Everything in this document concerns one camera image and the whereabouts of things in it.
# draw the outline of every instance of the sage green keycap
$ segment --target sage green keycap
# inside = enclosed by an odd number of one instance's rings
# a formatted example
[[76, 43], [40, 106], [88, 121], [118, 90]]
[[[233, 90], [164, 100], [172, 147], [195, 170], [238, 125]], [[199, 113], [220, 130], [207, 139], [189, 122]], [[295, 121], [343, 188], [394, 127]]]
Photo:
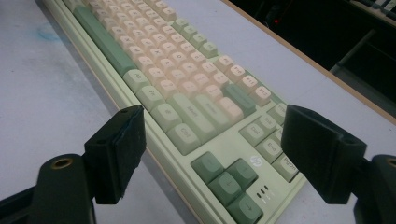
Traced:
[[265, 131], [265, 137], [276, 129], [276, 121], [268, 114], [260, 116], [254, 122], [257, 123]]
[[137, 68], [88, 8], [77, 6], [73, 14], [121, 77], [129, 70]]
[[208, 186], [224, 206], [227, 206], [241, 193], [238, 182], [227, 172], [219, 175]]
[[165, 103], [163, 96], [153, 86], [143, 87], [137, 92], [136, 96], [147, 111], [151, 111], [157, 105]]
[[218, 56], [218, 47], [212, 42], [206, 42], [204, 43], [199, 49], [198, 49], [206, 58], [213, 58]]
[[265, 136], [265, 131], [257, 123], [250, 123], [239, 132], [253, 147], [257, 146]]
[[169, 139], [181, 153], [185, 156], [201, 145], [197, 135], [185, 123], [178, 124], [167, 133]]
[[226, 86], [223, 89], [223, 94], [232, 99], [242, 109], [245, 117], [256, 111], [254, 101], [235, 84]]
[[260, 207], [246, 193], [231, 203], [227, 210], [237, 223], [253, 224], [262, 216]]
[[215, 127], [187, 96], [182, 93], [176, 93], [168, 98], [167, 103], [177, 111], [183, 122], [192, 128], [202, 143], [207, 142], [215, 136]]
[[265, 139], [255, 148], [269, 163], [273, 163], [274, 160], [276, 160], [276, 158], [278, 158], [282, 153], [280, 144], [277, 143], [273, 138]]
[[172, 23], [172, 27], [178, 31], [180, 33], [180, 31], [186, 27], [189, 23], [182, 19], [182, 18], [177, 18], [173, 23]]
[[297, 167], [291, 162], [291, 160], [283, 153], [279, 158], [272, 164], [280, 175], [285, 178], [286, 181], [290, 182], [298, 173]]
[[180, 116], [169, 104], [158, 105], [150, 114], [154, 117], [155, 121], [157, 121], [165, 133], [181, 123]]
[[207, 38], [206, 36], [204, 36], [203, 34], [196, 34], [194, 35], [189, 42], [196, 48], [200, 48], [204, 43], [207, 42]]
[[227, 172], [233, 176], [242, 189], [246, 189], [257, 179], [256, 172], [242, 159], [237, 160], [228, 167]]
[[209, 184], [224, 170], [218, 159], [211, 152], [206, 152], [193, 161], [191, 166], [206, 184]]
[[149, 80], [142, 71], [137, 69], [128, 71], [122, 79], [134, 93], [137, 93], [143, 87], [150, 85]]
[[285, 116], [286, 116], [286, 105], [283, 103], [280, 103], [273, 108], [271, 108], [268, 111], [268, 114], [276, 120], [276, 122], [280, 125], [283, 124], [283, 121], [285, 121]]
[[228, 119], [227, 115], [206, 95], [197, 95], [194, 102], [206, 117], [209, 118], [212, 124], [214, 124], [218, 133], [221, 133], [231, 126], [231, 121]]

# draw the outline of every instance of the white keycap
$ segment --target white keycap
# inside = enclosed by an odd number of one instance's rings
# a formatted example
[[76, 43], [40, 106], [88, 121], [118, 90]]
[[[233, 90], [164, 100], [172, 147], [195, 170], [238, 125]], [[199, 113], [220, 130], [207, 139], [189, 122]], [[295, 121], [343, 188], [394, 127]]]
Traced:
[[216, 102], [223, 97], [221, 89], [216, 85], [207, 86], [204, 88], [203, 93], [206, 94], [213, 102]]
[[175, 83], [168, 79], [160, 81], [160, 83], [156, 85], [156, 88], [165, 99], [168, 99], [173, 94], [178, 93]]
[[141, 39], [140, 41], [137, 42], [137, 44], [145, 52], [149, 52], [150, 49], [154, 49], [156, 47], [154, 42], [152, 42], [148, 38]]
[[142, 39], [147, 38], [146, 34], [142, 30], [132, 30], [131, 38], [136, 42], [140, 42]]
[[108, 31], [111, 30], [111, 28], [118, 26], [116, 20], [109, 17], [103, 18], [102, 24], [106, 27]]
[[187, 77], [192, 77], [198, 72], [197, 66], [193, 63], [183, 63], [179, 69], [183, 71]]
[[191, 98], [198, 93], [198, 87], [191, 81], [185, 81], [178, 86], [181, 93]]
[[218, 69], [212, 62], [205, 62], [201, 64], [200, 71], [213, 76], [218, 72]]
[[197, 85], [198, 90], [201, 90], [202, 88], [206, 87], [207, 85], [209, 85], [209, 78], [207, 77], [207, 75], [203, 74], [203, 73], [198, 73], [194, 76], [192, 76], [190, 78], [190, 80], [195, 83], [195, 85]]
[[158, 29], [153, 25], [147, 25], [143, 27], [143, 30], [149, 38], [151, 38], [155, 34], [158, 34]]
[[167, 38], [170, 38], [172, 35], [174, 35], [174, 34], [177, 33], [177, 31], [176, 31], [172, 26], [169, 26], [169, 25], [164, 26], [164, 27], [162, 28], [162, 30], [163, 30], [163, 34], [164, 34]]
[[114, 39], [119, 40], [122, 35], [126, 35], [125, 31], [119, 26], [114, 26], [110, 29], [110, 34]]
[[132, 40], [132, 38], [128, 35], [123, 35], [120, 36], [120, 46], [123, 48], [123, 50], [127, 51], [129, 47], [135, 45], [135, 42]]
[[176, 69], [176, 66], [172, 62], [172, 60], [167, 59], [167, 58], [161, 59], [160, 62], [157, 63], [157, 66], [159, 68], [161, 68], [165, 72], [165, 74], [167, 74], [168, 72]]
[[166, 76], [171, 80], [175, 85], [179, 86], [181, 83], [187, 81], [187, 76], [179, 69], [174, 69], [168, 73], [165, 73]]
[[164, 8], [158, 14], [160, 14], [165, 21], [174, 21], [177, 18], [175, 10], [171, 7]]
[[140, 57], [145, 56], [145, 52], [138, 46], [131, 46], [126, 52], [134, 62]]
[[145, 26], [150, 25], [149, 20], [144, 17], [139, 17], [135, 19], [135, 22], [140, 29], [143, 29]]
[[186, 55], [191, 55], [195, 52], [195, 47], [192, 44], [190, 44], [189, 42], [186, 42], [179, 46], [179, 50], [181, 52], [184, 52]]
[[192, 63], [195, 63], [197, 65], [202, 65], [203, 63], [206, 62], [206, 57], [201, 52], [195, 51], [190, 55], [190, 60]]
[[165, 73], [157, 67], [150, 68], [145, 75], [153, 86], [156, 86], [162, 80], [166, 80]]
[[243, 77], [236, 83], [245, 93], [250, 94], [252, 91], [257, 89], [259, 82], [251, 75]]
[[175, 52], [171, 54], [170, 59], [175, 63], [176, 67], [181, 66], [187, 61], [186, 55], [184, 55], [182, 52]]
[[130, 4], [130, 3], [122, 3], [122, 4], [120, 5], [120, 8], [121, 8], [121, 10], [122, 10], [124, 13], [128, 13], [129, 10], [134, 9], [134, 6], [132, 6], [132, 4]]
[[219, 107], [227, 114], [232, 124], [244, 117], [244, 113], [230, 98], [223, 97], [218, 100]]
[[139, 57], [135, 63], [140, 71], [142, 71], [144, 74], [146, 74], [146, 71], [148, 71], [150, 68], [154, 67], [154, 62], [146, 56]]
[[170, 55], [177, 51], [176, 46], [170, 42], [165, 42], [161, 44], [160, 49], [165, 53], [165, 55]]
[[164, 26], [168, 25], [168, 22], [166, 22], [163, 18], [156, 18], [153, 20], [153, 22], [158, 28], [163, 28]]
[[228, 55], [222, 55], [215, 61], [215, 66], [221, 71], [226, 72], [233, 66], [233, 59]]
[[155, 46], [159, 47], [161, 44], [165, 43], [166, 37], [162, 34], [155, 34], [152, 36], [151, 40], [154, 42]]
[[132, 22], [132, 21], [124, 21], [124, 22], [121, 24], [121, 28], [124, 29], [124, 31], [125, 31], [127, 34], [131, 34], [131, 33], [132, 33], [132, 30], [138, 30], [138, 27], [137, 27], [136, 23], [134, 23], [134, 22]]
[[256, 102], [256, 105], [264, 106], [270, 102], [271, 92], [264, 86], [260, 86], [252, 91], [249, 96]]
[[223, 88], [230, 83], [230, 79], [228, 79], [223, 73], [217, 72], [212, 77], [212, 83], [218, 86], [219, 88]]
[[142, 13], [140, 13], [136, 9], [129, 10], [127, 15], [129, 15], [130, 19], [132, 19], [133, 21], [135, 21], [137, 18], [141, 18], [142, 17]]
[[245, 76], [245, 69], [239, 65], [234, 65], [230, 70], [225, 72], [225, 75], [233, 82], [237, 83], [242, 77]]
[[159, 63], [161, 59], [165, 58], [165, 54], [160, 49], [150, 49], [149, 52], [148, 52], [148, 56], [155, 63], [157, 63], [157, 62]]

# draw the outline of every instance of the white desk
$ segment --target white desk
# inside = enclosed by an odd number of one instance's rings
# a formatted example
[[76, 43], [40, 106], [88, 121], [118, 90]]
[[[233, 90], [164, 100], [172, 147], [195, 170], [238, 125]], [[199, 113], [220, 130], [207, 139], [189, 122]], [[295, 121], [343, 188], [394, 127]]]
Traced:
[[[359, 137], [366, 158], [396, 154], [396, 127], [263, 30], [217, 0], [166, 0], [219, 49], [290, 104], [316, 110]], [[0, 200], [35, 184], [45, 161], [83, 153], [116, 112], [87, 65], [40, 1], [0, 0]], [[96, 206], [99, 223], [192, 223], [145, 156], [125, 198]], [[309, 184], [278, 223], [353, 223], [348, 205], [327, 205]]]

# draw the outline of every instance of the mechanical keyboard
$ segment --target mechanical keyboard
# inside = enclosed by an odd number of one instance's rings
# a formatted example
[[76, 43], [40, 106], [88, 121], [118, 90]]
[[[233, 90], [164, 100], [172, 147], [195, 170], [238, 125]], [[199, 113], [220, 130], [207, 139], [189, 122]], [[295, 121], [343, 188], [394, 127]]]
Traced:
[[145, 107], [148, 151], [200, 222], [277, 220], [306, 179], [273, 91], [162, 0], [44, 2], [117, 107]]

